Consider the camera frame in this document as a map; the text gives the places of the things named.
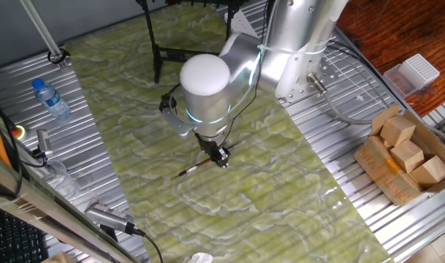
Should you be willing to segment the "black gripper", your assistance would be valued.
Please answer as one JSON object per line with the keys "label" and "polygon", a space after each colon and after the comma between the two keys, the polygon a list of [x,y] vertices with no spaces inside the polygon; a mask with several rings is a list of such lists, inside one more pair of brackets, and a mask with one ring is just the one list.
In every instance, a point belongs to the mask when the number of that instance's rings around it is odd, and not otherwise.
{"label": "black gripper", "polygon": [[205,140],[203,137],[197,135],[197,140],[201,149],[210,156],[210,160],[216,163],[220,168],[227,167],[228,158],[230,156],[229,150],[225,147],[220,147],[215,141]]}

